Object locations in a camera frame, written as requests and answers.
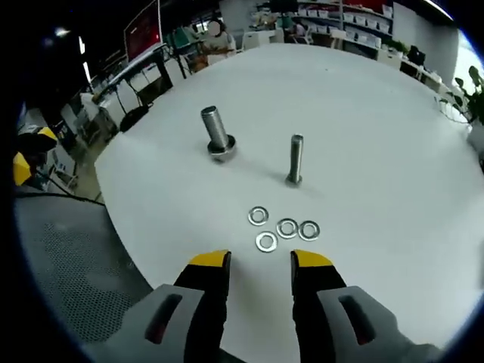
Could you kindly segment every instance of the metal bolt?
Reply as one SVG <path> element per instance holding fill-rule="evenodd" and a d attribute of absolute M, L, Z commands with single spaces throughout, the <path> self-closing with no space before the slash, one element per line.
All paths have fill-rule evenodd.
<path fill-rule="evenodd" d="M 290 139 L 290 171 L 286 178 L 286 183 L 291 187 L 297 187 L 303 180 L 301 176 L 303 142 L 304 137 L 302 135 L 293 135 Z"/>
<path fill-rule="evenodd" d="M 201 115 L 213 144 L 216 147 L 226 147 L 228 145 L 228 136 L 217 107 L 206 107 L 202 110 Z"/>
<path fill-rule="evenodd" d="M 235 138 L 225 132 L 217 107 L 206 107 L 200 114 L 210 137 L 207 146 L 210 156 L 219 162 L 230 160 L 234 156 Z"/>

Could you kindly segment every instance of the white shelving unit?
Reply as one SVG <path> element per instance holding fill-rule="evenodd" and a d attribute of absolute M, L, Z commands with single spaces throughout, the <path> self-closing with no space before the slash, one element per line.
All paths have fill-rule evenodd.
<path fill-rule="evenodd" d="M 377 49 L 377 38 L 392 38 L 392 22 L 393 18 L 388 16 L 388 14 L 382 12 L 379 13 L 374 11 L 370 8 L 363 8 L 357 5 L 346 5 L 343 4 L 344 0 L 337 0 L 335 2 L 330 2 L 328 0 L 321 0 L 321 1 L 298 1 L 299 10 L 307 10 L 307 11 L 316 11 L 318 9 L 318 5 L 322 7 L 319 10 L 329 10 L 332 17 L 315 17 L 314 14 L 311 15 L 304 15 L 304 14 L 296 14 L 294 15 L 295 18 L 313 20 L 316 25 L 323 25 L 324 23 L 332 23 L 334 26 L 338 27 L 341 30 L 348 30 L 351 31 L 353 34 L 357 34 L 358 37 L 365 37 L 367 39 L 366 42 L 360 42 L 359 40 L 355 39 L 347 39 L 347 42 L 351 42 L 357 45 L 366 46 L 367 48 Z M 354 15 L 353 21 L 345 20 L 345 14 L 352 14 Z M 355 21 L 356 17 L 364 17 L 365 24 L 357 23 Z M 377 22 L 377 27 L 375 26 L 368 26 L 367 24 L 370 22 Z"/>
<path fill-rule="evenodd" d="M 379 29 L 375 29 L 375 28 L 371 28 L 369 27 L 368 25 L 361 25 L 361 24 L 358 24 L 358 23 L 355 23 L 355 22 L 351 22 L 351 21 L 346 21 L 344 20 L 343 21 L 345 24 L 348 24 L 348 25 L 351 25 L 351 26 L 356 26 L 356 27 L 360 27 L 360 28 L 364 28 L 364 29 L 368 29 L 372 32 L 377 32 L 377 33 L 381 33 L 381 34 L 384 34 L 386 36 L 392 36 L 392 33 L 387 33 L 387 32 L 384 32 L 382 30 L 379 30 Z"/>

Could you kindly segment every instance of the green plant leaf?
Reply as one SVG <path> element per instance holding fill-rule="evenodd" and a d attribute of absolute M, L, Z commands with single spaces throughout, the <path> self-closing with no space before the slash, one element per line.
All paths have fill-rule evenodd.
<path fill-rule="evenodd" d="M 476 87 L 479 87 L 479 86 L 482 85 L 482 78 L 479 75 L 479 71 L 477 70 L 477 68 L 475 68 L 475 66 L 471 66 L 469 68 L 469 76 L 470 76 L 470 78 L 472 78 L 472 82 L 474 82 L 474 85 Z"/>
<path fill-rule="evenodd" d="M 464 81 L 461 78 L 456 78 L 455 82 L 459 85 L 461 89 L 464 87 Z"/>
<path fill-rule="evenodd" d="M 459 96 L 456 96 L 454 95 L 454 99 L 455 99 L 455 103 L 459 106 L 459 107 L 462 107 L 462 105 L 464 104 L 464 102 L 462 101 L 462 98 L 460 98 Z"/>

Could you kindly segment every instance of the yellow object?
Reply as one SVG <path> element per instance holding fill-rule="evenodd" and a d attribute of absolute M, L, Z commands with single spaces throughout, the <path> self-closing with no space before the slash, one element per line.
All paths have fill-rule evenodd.
<path fill-rule="evenodd" d="M 332 266 L 333 263 L 326 257 L 303 250 L 294 250 L 297 256 L 297 262 L 299 267 L 319 267 L 319 266 Z"/>
<path fill-rule="evenodd" d="M 21 153 L 17 153 L 14 157 L 14 181 L 15 185 L 22 185 L 28 178 L 32 176 L 30 172 L 30 165 Z"/>
<path fill-rule="evenodd" d="M 39 132 L 37 132 L 39 135 L 45 135 L 45 136 L 48 136 L 49 138 L 52 138 L 54 139 L 55 141 L 57 141 L 57 137 L 54 135 L 54 133 L 52 132 L 52 130 L 50 130 L 48 127 L 44 127 L 42 128 Z"/>
<path fill-rule="evenodd" d="M 188 264 L 198 266 L 222 267 L 227 252 L 228 250 L 220 250 L 210 253 L 202 253 L 201 255 L 196 255 L 193 259 L 191 259 Z"/>

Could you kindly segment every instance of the shelf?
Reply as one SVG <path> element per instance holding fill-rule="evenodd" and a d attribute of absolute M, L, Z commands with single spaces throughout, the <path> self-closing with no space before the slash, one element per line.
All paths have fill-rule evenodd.
<path fill-rule="evenodd" d="M 298 4 L 303 5 L 333 5 L 333 6 L 340 6 L 340 2 L 297 2 Z"/>
<path fill-rule="evenodd" d="M 316 19 L 316 20 L 325 20 L 325 21 L 336 21 L 340 22 L 339 18 L 330 18 L 330 17 L 308 17 L 307 15 L 293 15 L 292 17 L 300 17 L 302 19 Z"/>
<path fill-rule="evenodd" d="M 351 21 L 346 21 L 344 20 L 343 21 L 346 25 L 350 25 L 350 26 L 357 26 L 359 28 L 363 28 L 363 29 L 367 29 L 369 31 L 372 31 L 372 32 L 376 32 L 376 33 L 379 33 L 379 34 L 384 34 L 385 36 L 392 36 L 392 33 L 385 33 L 385 32 L 382 32 L 381 30 L 379 29 L 375 29 L 375 28 L 371 28 L 369 27 L 368 25 L 360 25 L 360 24 L 357 24 L 357 23 L 353 23 Z"/>
<path fill-rule="evenodd" d="M 387 20 L 393 21 L 393 18 L 392 17 L 386 17 L 385 15 L 383 15 L 381 13 L 377 13 L 376 11 L 373 11 L 371 9 L 360 8 L 359 6 L 344 5 L 344 4 L 343 4 L 343 7 L 344 8 L 347 8 L 347 9 L 358 10 L 358 11 L 361 11 L 361 12 L 366 13 L 366 14 L 372 14 L 372 15 L 375 15 L 377 17 L 382 17 L 383 19 L 387 19 Z"/>
<path fill-rule="evenodd" d="M 298 4 L 302 4 L 302 5 L 333 5 L 333 6 L 340 6 L 340 3 L 339 2 L 297 2 L 297 3 Z M 366 14 L 372 14 L 372 15 L 374 15 L 376 17 L 382 17 L 383 19 L 387 19 L 387 20 L 393 21 L 393 18 L 392 17 L 386 17 L 384 14 L 379 13 L 377 11 L 374 11 L 372 9 L 362 8 L 362 7 L 356 6 L 356 5 L 345 5 L 345 4 L 343 4 L 343 7 L 344 8 L 347 8 L 347 9 L 357 10 L 357 11 L 360 11 L 360 12 L 366 13 Z"/>
<path fill-rule="evenodd" d="M 344 42 L 349 42 L 349 43 L 352 43 L 352 44 L 357 44 L 357 45 L 361 45 L 362 47 L 366 47 L 366 48 L 370 48 L 370 49 L 373 49 L 375 51 L 379 51 L 380 49 L 377 48 L 377 47 L 374 47 L 373 45 L 368 45 L 368 44 L 365 44 L 365 43 L 361 43 L 361 42 L 357 42 L 353 39 L 343 39 Z"/>

